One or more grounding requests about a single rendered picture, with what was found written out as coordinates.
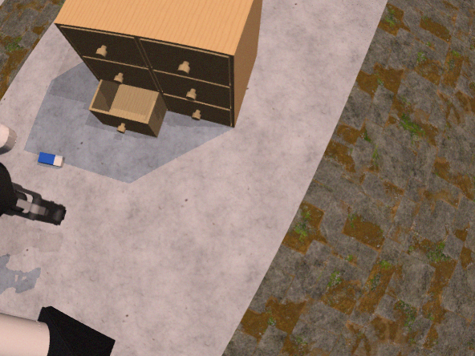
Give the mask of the brown wooden chest of drawers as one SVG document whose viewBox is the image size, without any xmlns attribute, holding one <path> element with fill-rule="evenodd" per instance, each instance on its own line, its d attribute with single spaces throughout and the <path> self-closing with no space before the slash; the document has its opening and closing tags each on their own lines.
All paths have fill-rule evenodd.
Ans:
<svg viewBox="0 0 475 356">
<path fill-rule="evenodd" d="M 258 52 L 262 0 L 66 0 L 54 24 L 91 69 L 61 26 L 95 30 L 134 37 L 160 92 L 167 111 L 171 111 L 140 39 L 229 56 L 232 123 L 235 127 Z M 180 75 L 170 71 L 175 75 Z"/>
</svg>

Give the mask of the blue eraser with white tip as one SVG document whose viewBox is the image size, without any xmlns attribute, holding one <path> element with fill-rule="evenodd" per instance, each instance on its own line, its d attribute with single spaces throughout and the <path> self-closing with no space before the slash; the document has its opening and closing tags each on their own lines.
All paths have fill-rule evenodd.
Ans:
<svg viewBox="0 0 475 356">
<path fill-rule="evenodd" d="M 52 155 L 44 152 L 39 153 L 39 163 L 43 164 L 49 164 L 49 165 L 54 165 L 58 167 L 63 167 L 65 157 L 63 156 L 57 156 L 57 155 Z"/>
</svg>

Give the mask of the brown wooden drawer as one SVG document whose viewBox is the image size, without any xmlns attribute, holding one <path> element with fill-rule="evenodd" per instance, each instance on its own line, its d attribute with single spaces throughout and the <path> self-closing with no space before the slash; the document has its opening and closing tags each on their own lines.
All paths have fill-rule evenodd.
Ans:
<svg viewBox="0 0 475 356">
<path fill-rule="evenodd" d="M 156 83 L 148 68 L 87 56 L 83 56 L 83 58 L 100 79 L 111 80 L 117 84 L 126 83 L 158 91 Z"/>
<path fill-rule="evenodd" d="M 157 138 L 167 109 L 160 92 L 101 79 L 88 110 L 120 133 L 128 130 Z"/>
<path fill-rule="evenodd" d="M 140 39 L 152 68 L 230 85 L 229 56 Z"/>
<path fill-rule="evenodd" d="M 147 66 L 134 37 L 61 26 L 81 55 Z"/>
<path fill-rule="evenodd" d="M 205 119 L 215 123 L 231 126 L 231 110 L 207 103 L 189 101 L 174 95 L 164 94 L 171 111 L 190 115 L 194 120 Z"/>
<path fill-rule="evenodd" d="M 153 71 L 165 93 L 179 95 L 190 101 L 199 100 L 222 107 L 231 107 L 230 87 L 168 72 Z"/>
</svg>

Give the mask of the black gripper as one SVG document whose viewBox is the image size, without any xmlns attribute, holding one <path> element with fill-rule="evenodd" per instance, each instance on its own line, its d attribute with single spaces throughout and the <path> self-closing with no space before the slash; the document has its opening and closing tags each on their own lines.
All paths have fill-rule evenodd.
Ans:
<svg viewBox="0 0 475 356">
<path fill-rule="evenodd" d="M 32 202 L 27 201 L 27 196 L 23 192 L 34 197 Z M 16 215 L 26 219 L 61 225 L 67 211 L 66 207 L 62 204 L 54 204 L 52 200 L 48 201 L 44 200 L 39 193 L 32 192 L 23 188 L 20 184 L 11 182 L 10 173 L 0 162 L 0 216 L 4 213 L 9 216 Z M 24 209 L 29 212 L 22 212 Z"/>
</svg>

